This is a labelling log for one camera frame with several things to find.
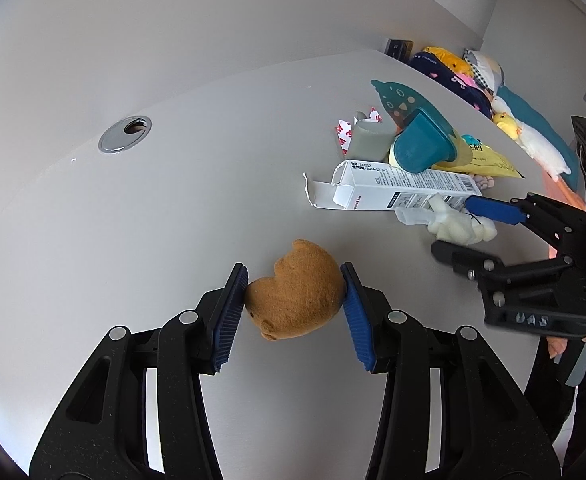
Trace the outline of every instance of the white plush bird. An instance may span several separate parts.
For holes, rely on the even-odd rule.
[[[495,96],[491,107],[495,112],[493,122],[544,168],[554,182],[557,182],[560,173],[570,174],[570,168],[559,150],[533,126],[514,118],[504,99]]]
[[[453,209],[439,194],[429,199],[429,205],[435,213],[435,219],[427,229],[438,240],[467,246],[488,242],[497,236],[497,229],[490,218]]]

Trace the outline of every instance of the brown plush toy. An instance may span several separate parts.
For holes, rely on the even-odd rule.
[[[295,240],[275,262],[275,277],[249,284],[244,304],[269,341],[307,334],[337,314],[346,285],[340,267],[323,248]]]

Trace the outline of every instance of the yellow package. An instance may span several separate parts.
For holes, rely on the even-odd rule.
[[[496,152],[486,144],[475,139],[473,136],[464,135],[462,138],[470,146],[473,152],[473,160],[463,166],[446,168],[434,164],[433,170],[453,171],[454,173],[474,173],[482,176],[512,176],[523,178],[515,166],[503,155]]]

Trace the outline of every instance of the white table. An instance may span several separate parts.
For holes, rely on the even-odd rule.
[[[536,338],[485,328],[475,284],[433,261],[423,226],[307,202],[302,173],[328,180],[341,160],[337,120],[381,109],[371,79],[417,89],[526,175],[500,179],[491,196],[543,192],[538,166],[487,118],[372,51],[241,73],[141,110],[153,126],[127,152],[100,153],[96,131],[0,215],[0,442],[23,468],[110,327],[162,326],[222,286],[235,262],[251,279],[270,275],[299,237],[352,261],[365,285],[425,326],[478,327],[524,386]],[[524,228],[499,231],[482,248],[506,263],[548,254]],[[222,371],[203,379],[203,394],[226,479],[363,478],[385,376],[356,360],[341,312],[275,343],[244,316]],[[157,441],[150,445],[157,465]]]

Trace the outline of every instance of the white box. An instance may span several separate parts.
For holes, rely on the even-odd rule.
[[[345,160],[335,168],[330,184],[307,181],[307,197],[321,209],[392,210],[395,207],[428,207],[435,193],[460,210],[471,195],[482,195],[467,174],[426,170],[408,173],[383,162]]]

